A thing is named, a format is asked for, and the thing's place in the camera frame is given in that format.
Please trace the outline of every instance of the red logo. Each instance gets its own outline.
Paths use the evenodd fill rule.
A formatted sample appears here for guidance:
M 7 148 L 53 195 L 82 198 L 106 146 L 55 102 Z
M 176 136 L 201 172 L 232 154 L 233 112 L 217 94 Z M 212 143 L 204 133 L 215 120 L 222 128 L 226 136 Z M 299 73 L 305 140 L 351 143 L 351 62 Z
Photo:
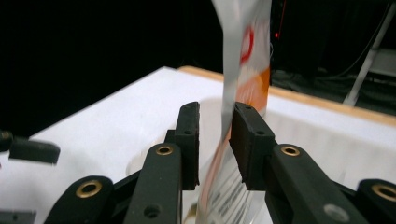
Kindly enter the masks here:
M 242 49 L 241 49 L 241 64 L 245 63 L 251 55 L 251 51 L 253 51 L 254 44 L 254 31 L 251 27 L 248 27 L 244 34 L 244 39 L 242 40 Z

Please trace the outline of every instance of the transparent plastic bag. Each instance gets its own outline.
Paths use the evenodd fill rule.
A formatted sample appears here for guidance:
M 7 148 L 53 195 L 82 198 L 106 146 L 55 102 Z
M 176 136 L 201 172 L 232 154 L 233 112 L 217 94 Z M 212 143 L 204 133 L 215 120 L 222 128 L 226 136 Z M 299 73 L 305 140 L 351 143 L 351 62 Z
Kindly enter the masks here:
M 198 202 L 196 223 L 252 223 L 264 193 L 247 191 L 228 144 L 234 102 L 264 116 L 270 76 L 270 0 L 213 0 L 224 33 L 221 140 Z

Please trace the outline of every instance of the white table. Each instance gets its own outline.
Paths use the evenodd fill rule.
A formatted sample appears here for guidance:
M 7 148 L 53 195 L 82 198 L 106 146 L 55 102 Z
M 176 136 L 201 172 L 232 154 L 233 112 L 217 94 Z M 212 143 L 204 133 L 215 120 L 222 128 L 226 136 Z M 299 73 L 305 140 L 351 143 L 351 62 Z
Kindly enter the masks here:
M 0 155 L 0 209 L 36 210 L 42 223 L 68 186 L 87 175 L 118 182 L 128 163 L 163 141 L 179 108 L 201 103 L 200 166 L 219 141 L 222 82 L 162 68 L 32 136 L 61 148 L 56 166 Z M 335 181 L 396 182 L 396 127 L 270 95 L 266 120 L 278 143 L 305 148 Z M 128 168 L 138 169 L 140 164 Z

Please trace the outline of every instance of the wooden table edge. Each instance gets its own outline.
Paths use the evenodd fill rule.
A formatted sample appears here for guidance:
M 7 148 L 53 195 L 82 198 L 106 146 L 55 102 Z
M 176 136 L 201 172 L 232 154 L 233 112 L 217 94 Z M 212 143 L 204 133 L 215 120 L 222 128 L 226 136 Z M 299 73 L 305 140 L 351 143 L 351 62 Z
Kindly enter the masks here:
M 200 77 L 207 77 L 211 79 L 215 79 L 218 81 L 223 81 L 224 76 L 221 73 L 216 73 L 212 71 L 208 71 L 202 68 L 197 68 L 193 66 L 182 66 L 178 68 L 179 71 L 186 72 L 189 74 L 197 75 Z M 307 105 L 313 105 L 317 107 L 322 107 L 326 108 L 332 111 L 336 111 L 339 113 L 347 114 L 353 117 L 358 117 L 362 119 L 368 119 L 371 121 L 391 125 L 391 126 L 396 126 L 396 117 L 392 115 L 387 115 L 375 111 L 371 111 L 368 109 L 363 109 L 359 107 L 353 107 L 349 105 L 343 105 L 334 101 L 326 100 L 326 99 L 321 99 L 315 96 L 310 96 L 306 94 L 302 94 L 299 92 L 295 91 L 288 91 L 288 90 L 283 90 L 278 87 L 273 87 L 271 86 L 269 88 L 269 94 L 279 96 L 282 98 L 286 98 L 289 100 L 297 101 L 303 104 Z

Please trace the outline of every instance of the orange label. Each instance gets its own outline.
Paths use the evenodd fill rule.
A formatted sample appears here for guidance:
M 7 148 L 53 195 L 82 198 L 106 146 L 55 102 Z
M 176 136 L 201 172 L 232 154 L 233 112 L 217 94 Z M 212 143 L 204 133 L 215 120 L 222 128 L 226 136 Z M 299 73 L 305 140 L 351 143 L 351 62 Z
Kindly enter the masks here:
M 236 101 L 248 104 L 261 111 L 267 107 L 270 68 L 268 67 L 249 81 L 238 87 Z

